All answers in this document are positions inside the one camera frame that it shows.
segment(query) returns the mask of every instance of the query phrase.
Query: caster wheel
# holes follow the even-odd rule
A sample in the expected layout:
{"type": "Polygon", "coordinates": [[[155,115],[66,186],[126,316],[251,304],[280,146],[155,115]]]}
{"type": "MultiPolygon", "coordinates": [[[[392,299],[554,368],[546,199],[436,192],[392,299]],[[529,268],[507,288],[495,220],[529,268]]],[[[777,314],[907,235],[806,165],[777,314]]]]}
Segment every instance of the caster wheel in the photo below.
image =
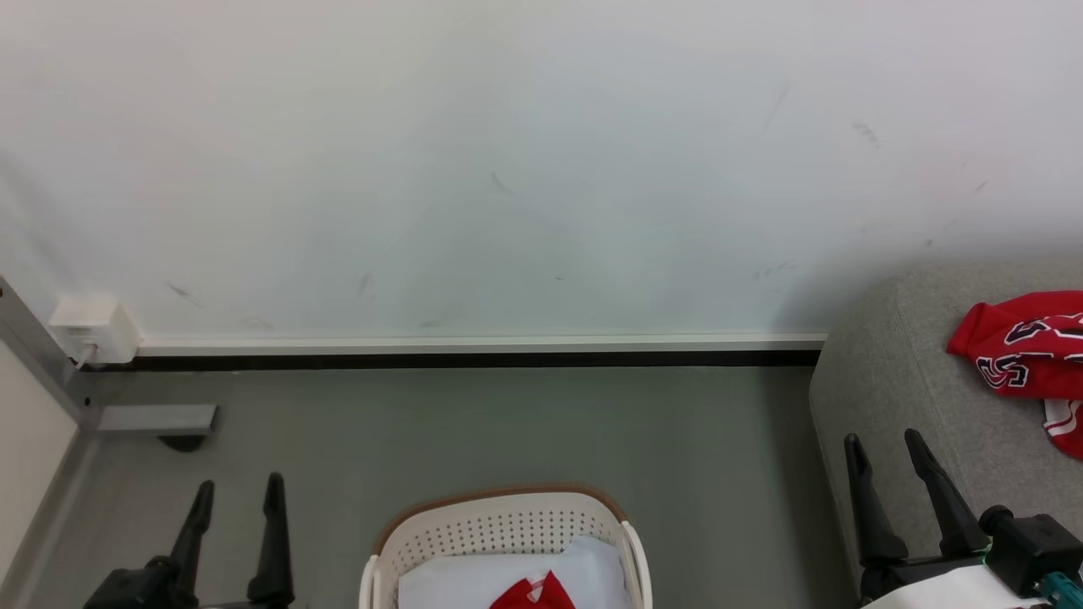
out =
{"type": "Polygon", "coordinates": [[[203,445],[206,436],[158,436],[162,444],[179,453],[193,453],[203,445]]]}

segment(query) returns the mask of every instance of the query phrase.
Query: metal frame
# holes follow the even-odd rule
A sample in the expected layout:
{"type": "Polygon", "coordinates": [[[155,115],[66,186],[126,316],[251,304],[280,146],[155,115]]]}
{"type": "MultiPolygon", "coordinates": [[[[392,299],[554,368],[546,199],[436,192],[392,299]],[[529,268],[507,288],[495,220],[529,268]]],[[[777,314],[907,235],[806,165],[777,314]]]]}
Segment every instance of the metal frame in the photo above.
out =
{"type": "Polygon", "coordinates": [[[101,407],[91,384],[75,368],[49,331],[0,275],[0,340],[79,425],[94,430],[101,407]]]}
{"type": "Polygon", "coordinates": [[[207,436],[216,404],[105,405],[49,331],[0,275],[0,341],[34,374],[83,431],[207,436]]]}

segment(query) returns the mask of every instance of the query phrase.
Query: basket rim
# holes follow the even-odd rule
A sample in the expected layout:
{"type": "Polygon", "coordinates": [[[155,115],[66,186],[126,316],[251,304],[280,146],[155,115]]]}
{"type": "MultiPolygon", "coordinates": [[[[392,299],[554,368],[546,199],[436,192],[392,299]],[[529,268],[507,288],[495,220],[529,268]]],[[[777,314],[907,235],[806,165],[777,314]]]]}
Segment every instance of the basket rim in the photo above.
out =
{"type": "Polygon", "coordinates": [[[604,505],[613,516],[616,518],[617,522],[625,522],[628,517],[625,515],[624,509],[616,503],[616,501],[605,494],[605,492],[590,487],[588,484],[516,484],[511,487],[497,487],[494,489],[486,489],[483,491],[474,491],[472,493],[462,493],[458,495],[453,495],[442,500],[426,502],[422,504],[415,505],[395,516],[387,527],[383,528],[383,532],[380,533],[380,537],[376,541],[376,545],[373,548],[373,554],[377,556],[383,555],[383,546],[387,545],[388,540],[391,539],[391,534],[395,532],[395,529],[400,524],[409,520],[410,518],[429,511],[432,509],[439,509],[441,507],[447,507],[451,505],[467,503],[478,500],[487,500],[494,497],[506,497],[509,495],[532,495],[540,493],[577,493],[580,495],[587,495],[591,498],[597,500],[599,503],[604,505]]]}

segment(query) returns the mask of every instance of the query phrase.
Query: gray floor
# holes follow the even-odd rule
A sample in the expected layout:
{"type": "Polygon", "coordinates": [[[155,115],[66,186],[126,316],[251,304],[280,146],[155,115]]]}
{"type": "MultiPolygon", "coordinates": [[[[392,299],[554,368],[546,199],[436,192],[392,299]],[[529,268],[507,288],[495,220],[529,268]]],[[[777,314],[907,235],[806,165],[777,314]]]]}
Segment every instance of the gray floor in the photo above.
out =
{"type": "Polygon", "coordinates": [[[244,598],[266,475],[286,480],[298,600],[356,607],[403,508],[486,487],[585,482],[640,532],[657,607],[851,605],[806,402],[810,368],[401,370],[99,377],[112,403],[217,402],[199,452],[105,441],[31,606],[81,607],[169,552],[217,483],[197,594],[244,598]]]}

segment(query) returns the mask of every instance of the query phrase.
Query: black baseboard strip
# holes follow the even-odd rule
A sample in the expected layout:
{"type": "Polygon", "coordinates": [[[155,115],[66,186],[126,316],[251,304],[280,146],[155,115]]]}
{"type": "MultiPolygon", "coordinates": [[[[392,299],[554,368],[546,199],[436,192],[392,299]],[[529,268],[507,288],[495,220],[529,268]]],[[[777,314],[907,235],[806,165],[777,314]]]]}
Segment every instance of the black baseboard strip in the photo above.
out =
{"type": "Polygon", "coordinates": [[[598,366],[814,366],[819,350],[636,351],[601,353],[414,353],[370,355],[190,355],[135,358],[93,372],[237,372],[357,368],[504,368],[598,366]]]}

